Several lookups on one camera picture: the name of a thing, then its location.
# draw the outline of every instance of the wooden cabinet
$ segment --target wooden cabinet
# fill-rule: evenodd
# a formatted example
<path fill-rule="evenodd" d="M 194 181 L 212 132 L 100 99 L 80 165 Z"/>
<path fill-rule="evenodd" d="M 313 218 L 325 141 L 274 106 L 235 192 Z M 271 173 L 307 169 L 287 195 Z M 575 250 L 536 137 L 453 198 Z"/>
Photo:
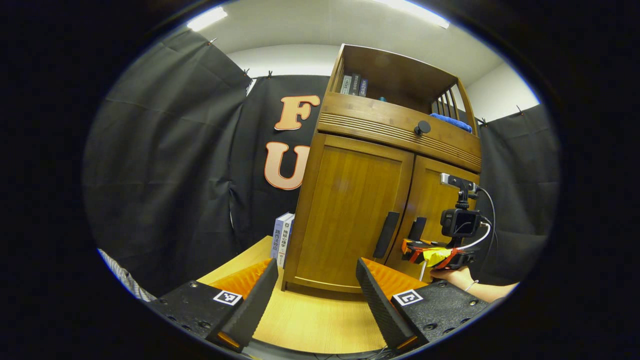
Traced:
<path fill-rule="evenodd" d="M 473 181 L 474 183 L 478 183 L 480 180 L 480 176 L 477 174 L 440 161 L 416 156 L 406 210 L 395 238 L 395 243 L 385 262 L 385 265 L 390 268 L 415 277 L 420 275 L 421 266 L 402 260 L 400 249 L 402 240 L 409 235 L 413 221 L 418 217 L 427 218 L 427 223 L 422 232 L 423 239 L 444 243 L 451 241 L 451 238 L 442 235 L 440 215 L 443 210 L 454 207 L 458 200 L 458 190 L 440 184 L 440 173 L 442 172 Z M 469 200 L 469 205 L 473 209 L 476 201 Z M 424 278 L 429 279 L 427 271 L 425 271 Z"/>
<path fill-rule="evenodd" d="M 413 154 L 325 134 L 311 148 L 292 236 L 304 242 L 291 242 L 285 268 L 298 284 L 358 292 L 356 261 L 374 259 L 388 212 L 404 211 Z"/>
<path fill-rule="evenodd" d="M 369 80 L 367 97 L 339 93 L 350 72 Z M 294 282 L 360 292 L 355 277 L 360 257 L 419 274 L 420 265 L 402 261 L 400 251 L 417 217 L 427 218 L 422 238 L 450 240 L 440 234 L 440 214 L 458 196 L 440 184 L 440 173 L 478 182 L 481 170 L 475 122 L 469 133 L 428 115 L 459 118 L 454 104 L 453 111 L 443 105 L 452 101 L 455 86 L 474 120 L 465 89 L 452 74 L 398 54 L 341 47 L 307 160 L 283 290 Z M 381 96 L 387 102 L 379 101 Z M 417 134 L 421 121 L 430 131 Z M 389 211 L 399 213 L 399 220 L 388 242 L 381 242 L 384 255 L 373 258 Z"/>

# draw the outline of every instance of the camera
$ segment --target camera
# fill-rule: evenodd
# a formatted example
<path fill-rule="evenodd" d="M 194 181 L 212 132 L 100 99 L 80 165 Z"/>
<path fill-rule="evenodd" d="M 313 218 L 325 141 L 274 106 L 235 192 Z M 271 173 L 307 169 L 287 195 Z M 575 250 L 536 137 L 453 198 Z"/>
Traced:
<path fill-rule="evenodd" d="M 447 209 L 442 212 L 440 225 L 442 234 L 451 238 L 469 238 L 476 234 L 480 225 L 480 211 Z"/>

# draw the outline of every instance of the black curtain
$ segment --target black curtain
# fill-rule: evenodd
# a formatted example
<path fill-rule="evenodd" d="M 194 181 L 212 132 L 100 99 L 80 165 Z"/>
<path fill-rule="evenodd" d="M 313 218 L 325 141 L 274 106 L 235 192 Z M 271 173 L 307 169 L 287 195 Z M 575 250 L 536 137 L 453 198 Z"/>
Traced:
<path fill-rule="evenodd" d="M 84 201 L 97 245 L 156 296 L 242 249 L 228 162 L 250 79 L 207 43 L 180 31 L 138 58 L 86 144 Z"/>
<path fill-rule="evenodd" d="M 481 283 L 513 284 L 529 273 L 541 255 L 554 221 L 559 143 L 542 105 L 479 125 L 478 133 L 483 156 L 480 185 L 495 205 L 497 239 L 482 242 L 470 271 Z M 476 208 L 493 221 L 491 205 L 482 192 Z"/>
<path fill-rule="evenodd" d="M 310 106 L 301 127 L 276 130 L 284 97 L 316 95 L 322 101 L 328 76 L 272 76 L 258 78 L 244 102 L 231 150 L 231 212 L 236 238 L 247 248 L 273 234 L 276 217 L 295 213 L 300 188 L 282 190 L 269 184 L 264 175 L 266 144 L 282 142 L 289 147 L 282 156 L 280 175 L 291 177 L 297 160 L 295 146 L 311 145 L 320 105 Z"/>

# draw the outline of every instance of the black knob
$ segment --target black knob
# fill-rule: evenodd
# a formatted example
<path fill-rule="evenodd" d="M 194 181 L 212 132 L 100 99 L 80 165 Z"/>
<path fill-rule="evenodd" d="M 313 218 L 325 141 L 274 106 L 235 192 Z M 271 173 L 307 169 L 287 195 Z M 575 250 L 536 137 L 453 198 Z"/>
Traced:
<path fill-rule="evenodd" d="M 426 134 L 430 131 L 431 131 L 431 125 L 429 125 L 429 123 L 424 120 L 421 120 L 418 123 L 418 126 L 416 126 L 415 129 L 413 129 L 413 132 L 418 136 L 422 135 L 423 133 Z"/>

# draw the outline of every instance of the cabinet door handle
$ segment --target cabinet door handle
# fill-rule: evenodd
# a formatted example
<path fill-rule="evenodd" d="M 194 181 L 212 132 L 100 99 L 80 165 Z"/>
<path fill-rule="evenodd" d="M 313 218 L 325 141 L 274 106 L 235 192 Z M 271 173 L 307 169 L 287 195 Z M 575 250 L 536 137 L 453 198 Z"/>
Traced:
<path fill-rule="evenodd" d="M 428 133 L 430 131 L 431 131 L 431 125 L 429 125 L 429 123 L 424 121 L 424 120 L 421 120 L 418 123 L 418 126 L 416 126 L 413 129 L 413 132 L 418 136 L 422 136 L 422 134 L 426 134 L 426 133 Z"/>
<path fill-rule="evenodd" d="M 407 238 L 413 241 L 420 241 L 426 224 L 427 218 L 417 218 L 411 225 L 411 230 L 409 231 L 409 236 L 407 236 Z"/>
<path fill-rule="evenodd" d="M 400 213 L 396 213 L 395 211 L 389 211 L 389 214 L 387 214 L 385 224 L 382 226 L 382 231 L 380 231 L 380 237 L 376 244 L 376 250 L 373 252 L 374 258 L 381 259 L 385 256 L 391 238 L 394 236 L 394 230 L 396 229 L 399 217 Z"/>

